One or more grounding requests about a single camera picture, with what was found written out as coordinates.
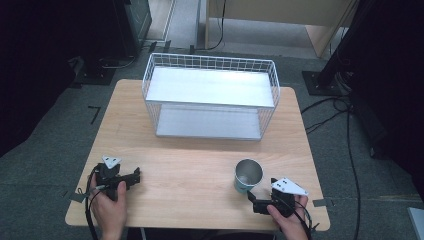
gray floor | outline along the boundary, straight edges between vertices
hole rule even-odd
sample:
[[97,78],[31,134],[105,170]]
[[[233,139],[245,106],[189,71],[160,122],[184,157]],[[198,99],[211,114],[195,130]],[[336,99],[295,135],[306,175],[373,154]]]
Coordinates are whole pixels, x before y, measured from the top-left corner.
[[[185,24],[192,21],[192,12],[185,11],[195,2],[176,1],[167,39],[172,41],[172,47],[185,49],[171,49],[172,53],[188,53],[188,46],[195,43],[195,29]],[[299,36],[304,35],[301,28],[294,29]],[[252,49],[242,52],[243,48],[232,41],[225,38],[223,49],[196,53],[274,60],[280,84],[295,89],[300,109],[322,99],[309,96],[301,72],[320,71],[326,60],[313,56],[305,38],[284,40],[289,45],[284,53],[263,56],[251,55],[259,54],[255,51],[266,45],[263,42],[252,43]],[[142,79],[147,58],[144,50],[132,65],[118,69],[110,86],[67,89],[32,136],[0,158],[0,239],[90,239],[88,228],[65,223],[69,201],[62,195],[75,189],[116,82]],[[93,124],[90,123],[95,110],[88,106],[101,107]],[[330,102],[324,103],[303,114],[304,125],[311,126],[335,112]],[[355,115],[350,116],[349,129],[361,193],[358,239],[415,239],[407,208],[423,209],[424,205],[410,176],[390,160],[369,157],[367,138]],[[358,199],[347,146],[347,115],[326,123],[309,134],[308,140],[324,197],[334,203],[328,207],[331,228],[314,233],[314,239],[353,239]]]

wooden table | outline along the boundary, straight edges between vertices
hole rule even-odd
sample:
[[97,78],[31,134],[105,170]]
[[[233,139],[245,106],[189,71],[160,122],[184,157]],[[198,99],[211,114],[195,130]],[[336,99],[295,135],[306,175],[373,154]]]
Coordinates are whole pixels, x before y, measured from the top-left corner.
[[[270,216],[255,214],[246,195],[233,186],[234,167],[257,160],[264,179],[252,192],[269,199],[270,179],[288,177],[309,191],[307,209],[317,230],[330,227],[323,195],[295,92],[281,88],[280,103],[261,141],[155,136],[139,80],[120,80],[110,100],[78,187],[103,155],[122,158],[122,175],[140,167],[141,183],[128,192],[131,227],[275,230]],[[84,204],[72,202],[69,225],[86,225]]]
[[[225,18],[305,25],[318,57],[341,26],[349,27],[358,0],[228,0]],[[224,0],[206,0],[205,48],[209,18],[221,18]]]

hand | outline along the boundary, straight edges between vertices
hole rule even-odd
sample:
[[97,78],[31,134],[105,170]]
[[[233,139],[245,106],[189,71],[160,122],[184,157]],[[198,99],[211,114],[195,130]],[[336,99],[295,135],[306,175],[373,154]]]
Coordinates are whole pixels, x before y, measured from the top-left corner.
[[[306,204],[308,203],[307,196],[295,195],[294,199],[306,208]],[[298,203],[295,204],[295,210],[299,216],[305,220],[305,211]],[[281,228],[281,231],[283,231],[287,240],[308,239],[306,232],[296,215],[292,214],[290,217],[285,218],[280,214],[277,208],[272,205],[268,205],[267,210],[274,219],[274,222]]]
[[[93,189],[96,186],[96,174],[93,174],[90,187]],[[94,190],[90,193],[90,199],[92,200],[91,210],[97,219],[97,224],[102,229],[102,240],[121,239],[122,231],[127,221],[126,192],[126,183],[122,181],[118,185],[118,199],[116,202],[110,200],[106,194],[99,193],[99,190]]]

stainless steel cup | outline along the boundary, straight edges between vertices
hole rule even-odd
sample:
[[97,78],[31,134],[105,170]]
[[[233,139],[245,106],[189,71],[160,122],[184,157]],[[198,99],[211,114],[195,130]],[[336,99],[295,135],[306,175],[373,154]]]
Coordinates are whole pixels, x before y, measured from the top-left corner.
[[258,185],[263,177],[261,165],[252,159],[243,159],[237,163],[235,169],[234,187],[240,193],[250,191]]

wire basket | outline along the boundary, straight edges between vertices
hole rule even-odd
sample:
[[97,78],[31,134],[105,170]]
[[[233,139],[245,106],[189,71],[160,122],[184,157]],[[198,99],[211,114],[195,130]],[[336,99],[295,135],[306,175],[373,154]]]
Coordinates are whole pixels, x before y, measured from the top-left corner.
[[280,99],[271,60],[153,53],[142,85],[157,136],[261,140]]

